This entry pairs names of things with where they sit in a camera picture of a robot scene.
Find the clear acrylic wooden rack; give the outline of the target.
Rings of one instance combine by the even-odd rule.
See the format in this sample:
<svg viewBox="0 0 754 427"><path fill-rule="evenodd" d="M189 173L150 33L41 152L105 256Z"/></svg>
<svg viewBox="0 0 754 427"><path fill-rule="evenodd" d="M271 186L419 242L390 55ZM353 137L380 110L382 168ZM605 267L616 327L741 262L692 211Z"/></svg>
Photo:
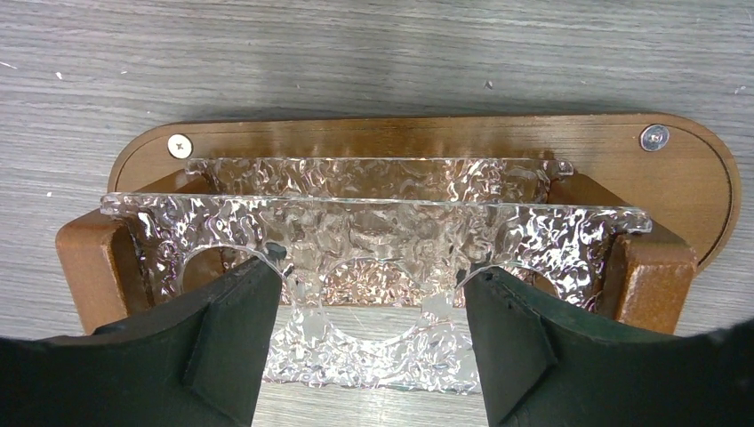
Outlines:
<svg viewBox="0 0 754 427"><path fill-rule="evenodd" d="M463 286L490 267L592 310L620 238L677 242L607 194L549 202L566 161L524 158L195 158L185 189L111 192L82 218L112 225L137 273L137 309L248 259L281 279L286 307L270 383L478 394Z"/></svg>

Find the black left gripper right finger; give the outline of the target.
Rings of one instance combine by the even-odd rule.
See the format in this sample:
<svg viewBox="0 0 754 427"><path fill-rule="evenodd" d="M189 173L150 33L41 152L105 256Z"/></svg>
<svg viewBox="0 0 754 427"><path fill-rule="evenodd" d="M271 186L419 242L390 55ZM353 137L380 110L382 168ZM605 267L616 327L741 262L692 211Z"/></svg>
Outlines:
<svg viewBox="0 0 754 427"><path fill-rule="evenodd" d="M464 287L492 426L750 426L753 324L677 337L577 308L507 271Z"/></svg>

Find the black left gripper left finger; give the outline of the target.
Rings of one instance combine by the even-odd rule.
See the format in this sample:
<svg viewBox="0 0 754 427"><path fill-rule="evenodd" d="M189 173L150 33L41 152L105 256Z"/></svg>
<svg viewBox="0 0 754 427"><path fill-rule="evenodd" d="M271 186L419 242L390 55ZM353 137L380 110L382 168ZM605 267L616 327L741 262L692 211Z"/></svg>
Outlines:
<svg viewBox="0 0 754 427"><path fill-rule="evenodd" d="M281 279L249 261L87 336L1 341L4 426L248 426Z"/></svg>

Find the brown oval wooden tray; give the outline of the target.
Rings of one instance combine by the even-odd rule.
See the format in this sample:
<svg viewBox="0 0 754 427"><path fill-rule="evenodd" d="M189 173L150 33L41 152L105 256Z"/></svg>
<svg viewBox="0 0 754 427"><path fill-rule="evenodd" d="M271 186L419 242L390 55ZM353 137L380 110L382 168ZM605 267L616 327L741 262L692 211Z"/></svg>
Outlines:
<svg viewBox="0 0 754 427"><path fill-rule="evenodd" d="M181 122L132 140L108 180L135 191L195 157L530 157L571 162L690 244L706 267L733 234L741 177L729 148L693 120L662 113Z"/></svg>

